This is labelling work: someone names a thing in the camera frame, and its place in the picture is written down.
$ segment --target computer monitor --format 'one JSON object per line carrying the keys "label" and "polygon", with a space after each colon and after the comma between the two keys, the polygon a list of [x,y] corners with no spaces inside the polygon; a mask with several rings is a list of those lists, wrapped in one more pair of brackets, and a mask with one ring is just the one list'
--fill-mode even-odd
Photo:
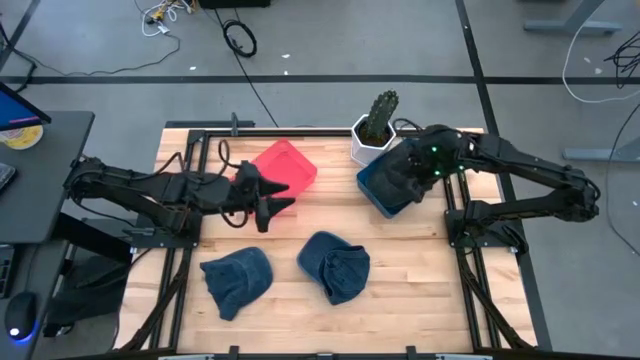
{"label": "computer monitor", "polygon": [[50,123],[51,118],[0,83],[0,131]]}

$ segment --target blue denim hat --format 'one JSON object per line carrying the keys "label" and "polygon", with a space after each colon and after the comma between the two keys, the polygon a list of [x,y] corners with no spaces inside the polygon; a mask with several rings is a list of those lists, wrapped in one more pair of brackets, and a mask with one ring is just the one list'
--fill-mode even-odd
{"label": "blue denim hat", "polygon": [[220,318],[233,320],[241,307],[264,294],[273,282],[267,256],[257,247],[238,250],[221,259],[200,263],[207,290],[220,310]]}
{"label": "blue denim hat", "polygon": [[347,302],[362,292],[369,276],[369,254],[341,238],[319,231],[307,241],[298,265],[324,287],[331,305]]}

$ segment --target cable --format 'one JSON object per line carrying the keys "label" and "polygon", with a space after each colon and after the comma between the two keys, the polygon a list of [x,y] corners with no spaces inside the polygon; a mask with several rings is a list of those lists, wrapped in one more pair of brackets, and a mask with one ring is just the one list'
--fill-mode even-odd
{"label": "cable", "polygon": [[85,210],[85,211],[88,211],[88,212],[90,212],[90,213],[92,213],[92,214],[96,214],[96,215],[99,215],[99,216],[104,216],[104,217],[106,217],[106,218],[113,219],[113,220],[118,220],[118,221],[120,221],[120,222],[123,222],[123,223],[125,223],[125,224],[127,224],[127,225],[131,226],[131,227],[136,227],[135,225],[133,225],[133,223],[131,223],[130,221],[125,220],[125,219],[123,219],[123,218],[119,218],[119,217],[117,217],[117,216],[113,216],[113,215],[107,215],[107,214],[105,214],[105,213],[101,213],[101,212],[99,212],[99,211],[95,211],[95,210],[89,209],[88,207],[86,207],[86,206],[82,205],[82,200],[73,199],[73,202],[74,202],[76,205],[78,205],[78,207],[80,207],[81,209],[83,209],[83,210]]}
{"label": "cable", "polygon": [[[231,188],[240,196],[240,199],[242,199],[242,192],[233,184],[231,184]],[[222,216],[222,220],[224,220],[227,225],[231,226],[234,229],[240,229],[241,227],[245,226],[247,222],[249,222],[249,208],[247,207],[247,203],[243,201],[242,206],[244,207],[244,218],[242,219],[240,224],[232,223],[231,220],[229,220],[229,218],[227,217],[227,214],[225,214],[222,207],[219,207],[218,211],[220,211],[220,216]]]}
{"label": "cable", "polygon": [[[636,46],[635,44],[640,41],[638,37],[640,35],[640,31],[633,35],[629,40],[625,41],[616,52],[604,59],[604,61],[611,61],[616,67],[616,87],[618,89],[622,89],[627,85],[627,81],[631,78],[634,71],[638,67],[640,63],[640,46]],[[636,54],[633,56],[622,55],[627,50],[633,49],[636,50]]]}
{"label": "cable", "polygon": [[[224,156],[222,154],[223,147],[225,148],[227,156]],[[232,164],[229,162],[229,159],[231,158],[231,151],[229,150],[229,143],[226,139],[222,139],[220,140],[220,142],[218,142],[218,156],[220,157],[220,161],[222,161],[222,168],[220,168],[220,171],[218,171],[215,178],[203,182],[202,185],[208,185],[220,179],[222,177],[222,174],[224,174],[224,172],[227,170],[227,167],[232,167],[234,169],[240,168],[240,165]]]}
{"label": "cable", "polygon": [[164,165],[162,165],[160,167],[160,169],[156,170],[155,172],[153,172],[152,174],[149,175],[143,175],[143,176],[138,176],[138,177],[134,177],[131,178],[131,181],[140,181],[140,180],[147,180],[147,179],[151,179],[154,178],[160,174],[162,174],[163,171],[165,171],[169,165],[173,162],[173,160],[178,159],[178,162],[180,163],[180,171],[184,171],[185,170],[185,165],[184,165],[184,159],[182,158],[182,153],[179,151],[176,151],[173,153],[173,155],[171,155],[171,157],[169,158],[169,160],[167,160]]}
{"label": "cable", "polygon": [[[129,265],[129,268],[127,269],[127,272],[125,274],[125,276],[129,276],[129,273],[131,272],[131,269],[133,268],[133,266],[138,262],[138,260],[142,259],[145,255],[147,255],[147,253],[149,253],[149,251],[151,251],[151,248],[146,249],[145,251],[143,251],[138,257],[136,257],[131,264]],[[113,334],[113,340],[111,341],[111,346],[107,349],[108,351],[111,351],[111,349],[113,349],[113,347],[116,345],[116,340],[118,339],[118,334],[120,333],[120,314],[116,313],[116,330],[115,333]]]}
{"label": "cable", "polygon": [[179,37],[171,35],[171,34],[164,34],[164,36],[175,39],[176,40],[176,48],[173,49],[172,51],[170,51],[169,53],[167,53],[165,56],[163,56],[160,60],[157,60],[157,61],[154,61],[154,62],[150,62],[150,63],[146,63],[146,64],[142,64],[142,65],[138,65],[138,66],[135,66],[135,67],[120,68],[120,69],[113,70],[113,71],[95,70],[95,71],[92,71],[92,72],[89,72],[89,73],[82,72],[82,71],[73,71],[73,72],[70,72],[70,73],[64,73],[64,72],[62,72],[62,71],[60,71],[60,70],[58,70],[58,69],[56,69],[54,67],[51,67],[49,65],[44,64],[42,61],[38,60],[37,58],[35,58],[35,57],[33,57],[33,56],[31,56],[31,55],[29,55],[27,53],[24,53],[22,51],[20,51],[20,53],[23,54],[24,56],[28,57],[32,61],[35,61],[38,65],[42,66],[43,68],[49,69],[49,70],[51,70],[51,71],[53,71],[53,72],[55,72],[55,73],[57,73],[59,75],[62,75],[64,77],[74,76],[74,75],[93,76],[93,75],[96,75],[96,74],[115,75],[115,74],[123,72],[123,71],[135,71],[135,70],[144,69],[144,68],[149,67],[149,66],[158,65],[158,64],[162,63],[164,60],[166,60],[169,56],[171,56],[171,55],[177,53],[178,51],[180,51],[180,42],[181,41],[180,41]]}
{"label": "cable", "polygon": [[613,219],[611,218],[611,210],[610,210],[610,206],[609,206],[610,199],[611,199],[611,194],[610,194],[610,191],[609,191],[609,170],[611,168],[611,162],[612,162],[611,159],[613,158],[613,154],[616,151],[616,146],[618,146],[618,141],[620,140],[620,136],[622,135],[622,132],[627,127],[627,124],[631,121],[631,119],[633,118],[633,115],[636,113],[636,111],[638,111],[639,108],[640,108],[640,103],[638,103],[638,105],[636,105],[636,107],[633,109],[633,111],[631,111],[631,114],[629,114],[629,117],[627,117],[627,119],[624,121],[624,123],[620,127],[620,130],[618,131],[618,134],[616,135],[616,139],[613,141],[613,146],[611,146],[611,153],[609,154],[609,159],[607,159],[607,168],[606,168],[605,174],[604,174],[604,188],[607,191],[607,201],[606,201],[607,222],[609,223],[609,227],[611,228],[611,230],[613,230],[613,232],[620,238],[620,240],[622,240],[631,249],[631,252],[636,256],[640,256],[640,252],[638,251],[638,249],[636,249],[631,244],[631,242],[629,242],[629,240],[627,240],[620,233],[620,231],[618,231],[618,229],[616,228],[616,226],[613,223]]}
{"label": "cable", "polygon": [[27,279],[24,282],[24,290],[27,291],[29,289],[29,281],[31,281],[31,269],[33,268],[33,260],[36,258],[36,254],[40,250],[40,245],[37,245],[35,250],[33,250],[33,254],[31,254],[31,259],[29,260],[29,270],[27,270]]}
{"label": "cable", "polygon": [[25,76],[24,82],[22,84],[20,84],[20,86],[16,90],[14,90],[16,93],[20,93],[22,90],[27,88],[27,85],[31,82],[31,79],[33,78],[33,73],[36,71],[38,66],[35,64],[35,62],[33,62],[31,59],[28,59],[27,57],[25,57],[20,51],[18,51],[14,47],[13,43],[11,43],[11,40],[9,40],[9,37],[7,36],[7,33],[4,30],[4,27],[2,26],[1,22],[0,22],[0,33],[2,34],[2,39],[4,39],[4,43],[6,44],[5,45],[5,49],[7,49],[8,51],[13,52],[14,54],[18,55],[24,61],[26,61],[26,62],[28,62],[30,64],[29,71],[27,71],[27,75]]}
{"label": "cable", "polygon": [[165,26],[164,23],[162,21],[159,20],[155,20],[153,17],[149,16],[148,14],[151,12],[151,10],[153,9],[158,9],[158,8],[164,8],[166,7],[166,9],[164,10],[164,12],[169,15],[169,20],[171,20],[172,22],[176,22],[178,20],[178,13],[176,13],[176,11],[174,9],[184,9],[185,7],[179,4],[176,4],[176,0],[171,0],[171,2],[169,2],[169,0],[162,0],[158,5],[156,6],[152,6],[146,10],[142,10],[140,9],[140,6],[138,6],[138,2],[136,0],[134,0],[136,7],[138,8],[138,10],[140,10],[140,12],[142,13],[142,35],[146,36],[146,37],[153,37],[156,35],[160,35],[163,34],[162,30],[158,30],[153,34],[148,34],[145,31],[147,21],[147,18],[151,18],[153,19],[152,24],[159,24],[159,26]]}
{"label": "cable", "polygon": [[[136,7],[142,12],[142,10],[140,9],[140,7],[138,6],[138,3],[134,0],[134,3],[136,5]],[[32,63],[38,64],[40,66],[42,66],[45,69],[49,69],[61,76],[67,77],[67,76],[73,76],[73,75],[83,75],[83,76],[93,76],[96,74],[105,74],[105,75],[115,75],[117,73],[123,72],[123,71],[135,71],[135,70],[140,70],[149,66],[153,66],[153,65],[158,65],[160,63],[162,63],[164,60],[166,60],[167,58],[169,58],[171,55],[177,53],[178,51],[180,51],[180,46],[181,46],[181,40],[179,37],[171,35],[171,34],[164,34],[164,36],[173,38],[176,40],[176,48],[172,51],[170,51],[169,53],[167,53],[166,55],[164,55],[160,60],[158,61],[154,61],[154,62],[149,62],[149,63],[145,63],[142,65],[138,65],[135,67],[124,67],[124,68],[120,68],[120,69],[116,69],[113,71],[107,71],[107,70],[96,70],[96,71],[92,71],[89,73],[86,72],[82,72],[82,71],[74,71],[74,72],[70,72],[70,73],[64,73],[52,66],[49,66],[45,63],[43,63],[42,61],[40,61],[38,58],[36,58],[35,56],[29,55],[23,51],[20,51],[18,49],[15,48],[15,46],[13,46],[13,44],[11,44],[10,42],[8,42],[8,38],[6,36],[6,33],[4,31],[4,28],[1,27],[1,23],[0,23],[0,29],[2,32],[2,37],[5,39],[5,42],[7,42],[7,45],[10,46],[11,50],[16,53],[17,55],[21,56],[22,58],[24,58],[25,60],[28,60]],[[25,84],[23,84],[23,86],[21,86],[21,90],[26,87],[26,84],[30,81],[30,75],[33,74],[33,72],[35,71],[35,68],[33,68],[32,66],[32,70],[29,71],[29,74],[27,75],[27,81],[25,82]]]}
{"label": "cable", "polygon": [[576,100],[578,100],[580,102],[583,102],[585,104],[602,104],[602,103],[606,103],[606,102],[610,102],[610,101],[623,101],[623,100],[630,99],[630,98],[640,94],[640,90],[638,90],[638,91],[636,91],[634,93],[631,93],[631,94],[629,94],[627,96],[624,96],[624,97],[613,97],[613,98],[602,99],[602,100],[585,100],[585,99],[577,96],[576,94],[574,94],[573,91],[571,91],[571,88],[569,88],[569,84],[567,84],[567,79],[566,79],[567,64],[569,64],[569,57],[571,55],[571,50],[573,49],[573,45],[576,42],[576,39],[578,38],[578,35],[580,34],[580,31],[587,24],[589,19],[585,20],[585,22],[578,28],[578,31],[576,31],[576,34],[573,36],[573,39],[571,40],[571,44],[569,45],[569,50],[567,50],[567,57],[564,60],[564,67],[562,68],[562,82],[564,83],[564,87],[567,88],[567,91],[569,92],[569,94],[571,94],[571,96],[574,99],[576,99]]}
{"label": "cable", "polygon": [[[252,55],[255,55],[255,53],[258,51],[258,45],[256,42],[256,38],[255,36],[253,36],[253,33],[251,32],[251,30],[249,30],[249,28],[244,25],[242,22],[240,22],[240,16],[237,15],[238,14],[238,10],[234,9],[236,11],[236,16],[238,16],[238,26],[242,27],[243,30],[245,30],[247,32],[247,34],[249,35],[249,37],[252,39],[253,42],[253,51],[252,51]],[[220,25],[220,28],[222,29],[222,35],[224,37],[225,42],[227,43],[227,45],[231,48],[231,50],[233,50],[233,55],[236,58],[236,61],[238,62],[238,65],[240,65],[240,69],[242,70],[242,73],[244,74],[244,77],[247,79],[247,82],[249,83],[249,85],[251,86],[251,89],[253,90],[253,93],[256,94],[256,97],[258,98],[258,101],[260,101],[260,104],[262,104],[262,107],[264,108],[264,111],[267,112],[267,115],[269,115],[269,119],[271,119],[271,122],[273,123],[273,125],[275,125],[275,127],[279,128],[280,125],[278,125],[278,123],[276,122],[275,118],[273,117],[273,115],[271,114],[271,111],[269,111],[269,108],[267,107],[267,105],[264,103],[264,101],[262,100],[262,97],[260,97],[260,94],[258,94],[258,90],[256,90],[255,86],[253,85],[253,82],[251,81],[251,78],[249,77],[249,75],[247,74],[247,71],[245,70],[244,66],[242,65],[242,61],[240,61],[240,58],[238,57],[238,55],[240,56],[244,56],[242,54],[251,54],[251,53],[245,53],[243,51],[240,50],[240,46],[238,46],[237,42],[232,39],[229,34],[227,33],[227,30],[229,29],[229,27],[234,26],[234,25],[230,25],[228,27],[225,27],[225,23],[222,22],[222,19],[220,18],[220,14],[218,14],[218,10],[214,9],[215,13],[216,13],[216,17],[218,18],[218,24]],[[202,12],[205,13],[205,15],[207,15],[207,17],[209,19],[211,19],[212,22],[216,22],[213,17],[211,17],[211,14],[209,14],[205,9],[202,9]]]}

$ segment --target red plastic container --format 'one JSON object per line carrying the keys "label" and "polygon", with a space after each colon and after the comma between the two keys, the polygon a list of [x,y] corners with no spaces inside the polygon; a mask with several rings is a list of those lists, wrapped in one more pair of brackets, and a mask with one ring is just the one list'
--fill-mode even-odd
{"label": "red plastic container", "polygon": [[273,197],[298,197],[318,174],[318,168],[285,139],[276,141],[252,163],[265,178],[289,185],[289,190]]}

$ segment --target blue bowl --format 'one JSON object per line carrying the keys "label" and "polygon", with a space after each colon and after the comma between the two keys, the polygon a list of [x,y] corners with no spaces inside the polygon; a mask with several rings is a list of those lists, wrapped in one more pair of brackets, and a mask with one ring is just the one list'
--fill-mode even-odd
{"label": "blue bowl", "polygon": [[407,205],[409,205],[411,201],[407,201],[400,205],[396,205],[392,207],[386,207],[382,205],[380,201],[378,201],[378,199],[373,195],[373,193],[369,190],[369,188],[367,188],[367,185],[366,185],[367,179],[369,179],[369,176],[371,176],[371,174],[378,167],[378,164],[380,164],[380,161],[385,156],[387,156],[387,154],[388,153],[381,155],[380,157],[372,161],[369,165],[367,165],[367,167],[360,170],[356,175],[356,181],[358,182],[358,189],[362,191],[362,193],[367,197],[367,199],[369,199],[369,201],[371,201],[373,205],[375,205],[376,208],[380,210],[380,212],[382,213],[382,215],[384,215],[384,217],[386,217],[387,219],[391,219],[394,216],[396,216],[402,209],[407,207]]}

